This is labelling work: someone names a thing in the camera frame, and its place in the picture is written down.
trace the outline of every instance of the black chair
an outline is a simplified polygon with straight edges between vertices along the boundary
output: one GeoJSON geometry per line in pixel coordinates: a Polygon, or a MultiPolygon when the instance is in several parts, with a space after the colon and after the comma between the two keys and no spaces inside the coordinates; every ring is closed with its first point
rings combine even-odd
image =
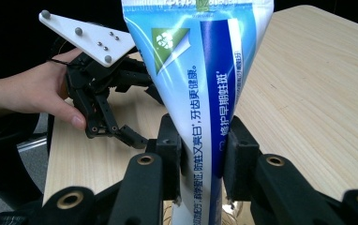
{"type": "Polygon", "coordinates": [[[14,113],[0,118],[0,198],[12,209],[42,197],[25,169],[17,144],[33,134],[39,113],[14,113]]]}

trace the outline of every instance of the green triangle logo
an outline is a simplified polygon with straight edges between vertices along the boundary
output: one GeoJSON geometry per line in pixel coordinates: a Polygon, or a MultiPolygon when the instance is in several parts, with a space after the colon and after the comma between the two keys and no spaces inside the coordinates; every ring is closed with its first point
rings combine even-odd
{"type": "Polygon", "coordinates": [[[152,28],[156,73],[164,68],[167,59],[188,33],[188,28],[152,28]]]}

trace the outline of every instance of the toothpaste tube crimped end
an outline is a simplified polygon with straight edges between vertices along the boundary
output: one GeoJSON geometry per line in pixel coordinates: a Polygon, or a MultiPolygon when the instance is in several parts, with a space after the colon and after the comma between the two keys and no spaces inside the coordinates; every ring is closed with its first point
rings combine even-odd
{"type": "Polygon", "coordinates": [[[227,134],[273,1],[122,3],[129,32],[186,149],[182,202],[173,206],[172,224],[221,224],[227,134]]]}

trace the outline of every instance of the toothpaste tube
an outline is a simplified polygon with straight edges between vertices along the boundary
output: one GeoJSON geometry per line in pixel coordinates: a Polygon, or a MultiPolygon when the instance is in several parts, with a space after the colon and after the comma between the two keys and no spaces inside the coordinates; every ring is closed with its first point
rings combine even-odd
{"type": "Polygon", "coordinates": [[[235,105],[273,0],[122,0],[124,18],[182,137],[172,224],[221,224],[222,162],[235,105]]]}

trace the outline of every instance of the green logo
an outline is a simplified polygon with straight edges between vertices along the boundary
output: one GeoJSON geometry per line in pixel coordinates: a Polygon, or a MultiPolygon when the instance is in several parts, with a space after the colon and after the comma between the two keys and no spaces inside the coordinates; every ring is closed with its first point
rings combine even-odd
{"type": "Polygon", "coordinates": [[[167,66],[174,58],[179,56],[189,47],[187,33],[188,28],[153,28],[153,47],[156,62],[156,73],[167,66]]]}

